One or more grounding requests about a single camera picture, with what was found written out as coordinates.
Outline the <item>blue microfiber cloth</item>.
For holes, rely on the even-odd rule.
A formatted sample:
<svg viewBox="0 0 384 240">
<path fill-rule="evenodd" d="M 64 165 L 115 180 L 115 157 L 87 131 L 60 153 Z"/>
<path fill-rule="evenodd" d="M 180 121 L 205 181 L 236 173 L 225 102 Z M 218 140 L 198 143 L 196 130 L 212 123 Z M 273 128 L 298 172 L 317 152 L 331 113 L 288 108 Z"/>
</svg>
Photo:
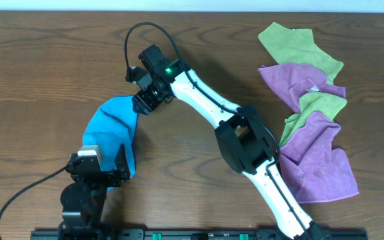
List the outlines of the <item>blue microfiber cloth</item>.
<svg viewBox="0 0 384 240">
<path fill-rule="evenodd" d="M 95 112 L 83 134 L 84 145 L 99 146 L 103 171 L 116 168 L 115 157 L 120 146 L 124 145 L 130 177 L 136 174 L 133 140 L 138 118 L 133 111 L 132 99 L 132 96 L 124 96 L 106 101 Z"/>
</svg>

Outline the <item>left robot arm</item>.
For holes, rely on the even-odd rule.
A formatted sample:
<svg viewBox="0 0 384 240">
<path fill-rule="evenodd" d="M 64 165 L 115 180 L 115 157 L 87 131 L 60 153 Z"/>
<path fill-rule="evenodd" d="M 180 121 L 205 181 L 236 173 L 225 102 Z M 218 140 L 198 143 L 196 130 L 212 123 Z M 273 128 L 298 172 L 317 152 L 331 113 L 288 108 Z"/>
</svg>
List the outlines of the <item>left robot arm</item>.
<svg viewBox="0 0 384 240">
<path fill-rule="evenodd" d="M 83 146 L 71 155 L 66 165 L 74 183 L 62 191 L 63 222 L 58 228 L 58 239 L 116 239 L 116 230 L 101 222 L 109 188 L 120 187 L 130 179 L 130 170 L 121 145 L 115 156 L 115 168 L 102 170 L 100 148 Z"/>
</svg>

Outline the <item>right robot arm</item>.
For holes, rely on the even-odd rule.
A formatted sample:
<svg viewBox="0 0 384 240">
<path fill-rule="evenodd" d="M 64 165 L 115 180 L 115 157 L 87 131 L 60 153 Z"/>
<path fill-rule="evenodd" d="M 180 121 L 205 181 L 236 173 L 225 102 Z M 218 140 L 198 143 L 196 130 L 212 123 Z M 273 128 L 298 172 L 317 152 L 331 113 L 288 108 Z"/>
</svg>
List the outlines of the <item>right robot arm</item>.
<svg viewBox="0 0 384 240">
<path fill-rule="evenodd" d="M 173 98 L 185 102 L 214 128 L 222 158 L 254 184 L 284 238 L 324 238 L 282 179 L 277 167 L 279 142 L 254 107 L 230 102 L 206 85 L 182 57 L 171 60 L 156 45 L 142 51 L 139 60 L 142 66 L 127 66 L 125 77 L 140 87 L 133 97 L 134 112 L 149 115 Z"/>
</svg>

